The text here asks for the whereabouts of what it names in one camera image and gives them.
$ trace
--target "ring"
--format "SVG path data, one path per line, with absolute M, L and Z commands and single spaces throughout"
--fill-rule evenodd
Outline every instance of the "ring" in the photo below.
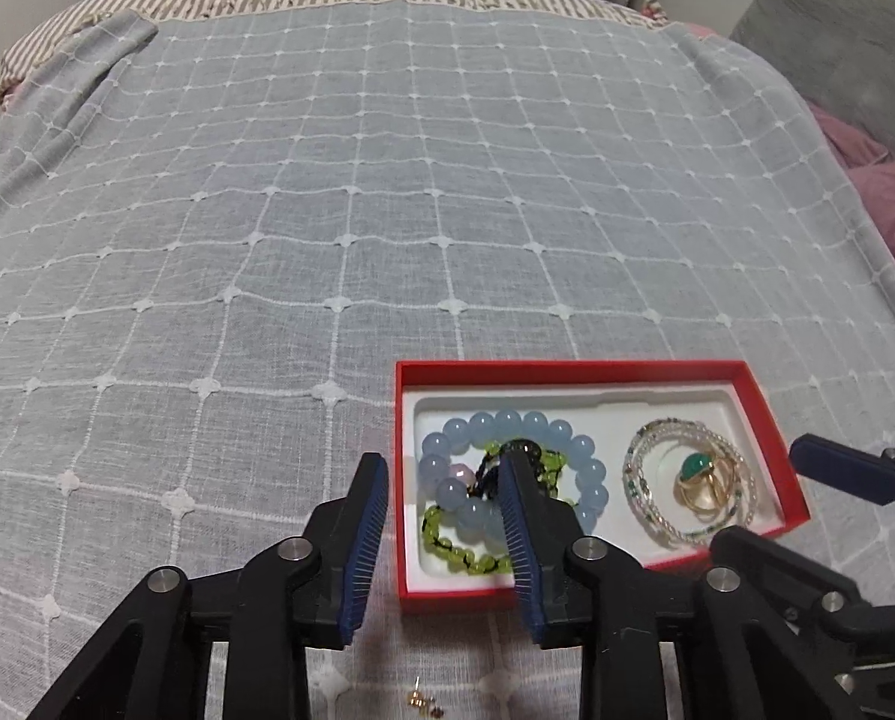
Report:
M 702 521 L 703 528 L 681 531 L 657 507 L 644 478 L 645 457 L 662 442 L 676 440 L 695 448 L 681 464 L 675 497 Z M 638 430 L 628 446 L 623 466 L 624 493 L 644 528 L 661 543 L 703 546 L 729 525 L 747 528 L 758 507 L 758 490 L 750 466 L 729 440 L 703 423 L 662 418 Z

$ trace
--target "gray bedspread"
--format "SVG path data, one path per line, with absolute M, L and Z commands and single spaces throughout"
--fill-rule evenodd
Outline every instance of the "gray bedspread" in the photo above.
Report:
M 84 32 L 0 122 L 0 717 L 151 567 L 242 565 L 391 456 L 402 358 L 742 357 L 785 437 L 895 443 L 895 264 L 728 41 L 345 4 Z M 895 509 L 787 538 L 895 601 Z M 513 614 L 401 618 L 318 718 L 576 716 Z

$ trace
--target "bracelet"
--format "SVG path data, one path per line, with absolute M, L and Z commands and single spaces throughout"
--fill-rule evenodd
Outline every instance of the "bracelet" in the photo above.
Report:
M 449 562 L 455 570 L 470 574 L 510 571 L 510 557 L 484 555 L 458 546 L 440 535 L 443 512 L 456 517 L 460 541 L 474 543 L 485 538 L 505 543 L 504 523 L 497 497 L 498 459 L 502 452 L 519 448 L 525 452 L 535 471 L 537 485 L 557 498 L 558 482 L 564 467 L 575 472 L 580 501 L 567 501 L 588 535 L 608 503 L 608 492 L 601 484 L 607 473 L 604 464 L 593 456 L 594 442 L 588 436 L 574 436 L 564 419 L 548 423 L 541 412 L 521 417 L 516 410 L 505 409 L 496 415 L 478 412 L 470 420 L 451 418 L 439 433 L 422 441 L 418 461 L 418 485 L 421 495 L 434 500 L 422 516 L 422 543 L 428 551 Z M 515 442 L 521 445 L 514 447 Z M 463 454 L 469 446 L 484 448 L 485 455 L 476 472 L 465 464 L 451 464 L 449 455 Z
M 680 531 L 657 508 L 650 485 L 644 478 L 647 454 L 662 442 L 679 440 L 694 447 L 684 460 L 675 480 L 675 497 L 702 521 L 713 521 L 692 531 Z M 729 525 L 749 527 L 753 521 L 758 490 L 750 466 L 737 447 L 708 429 L 703 423 L 677 418 L 648 422 L 638 430 L 628 447 L 623 466 L 624 493 L 646 530 L 658 541 L 704 545 Z M 699 491 L 706 491 L 713 505 L 699 502 Z

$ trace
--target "green gemstone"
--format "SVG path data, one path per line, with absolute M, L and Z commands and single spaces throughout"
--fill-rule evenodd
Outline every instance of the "green gemstone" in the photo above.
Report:
M 684 463 L 681 463 L 681 481 L 687 482 L 693 479 L 701 471 L 709 469 L 711 463 L 713 460 L 710 455 L 705 455 L 703 452 L 692 452 L 684 459 Z

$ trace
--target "white grid pattern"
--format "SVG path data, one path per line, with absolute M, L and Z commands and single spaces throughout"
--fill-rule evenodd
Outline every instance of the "white grid pattern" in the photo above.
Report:
M 38 631 L 0 714 L 143 570 L 240 565 L 389 452 L 397 359 L 742 356 L 787 437 L 895 443 L 895 265 L 744 50 L 391 2 L 164 25 L 110 59 L 149 29 L 92 30 L 0 128 L 0 163 L 40 171 L 0 180 L 0 626 Z M 225 80 L 194 83 L 206 63 Z M 790 541 L 895 599 L 895 512 L 811 491 Z M 314 669 L 327 717 L 398 716 L 413 684 L 390 546 L 355 648 Z M 484 661 L 425 636 L 425 683 L 476 688 L 472 717 L 561 695 L 571 654 L 539 676 L 515 629 L 488 619 Z

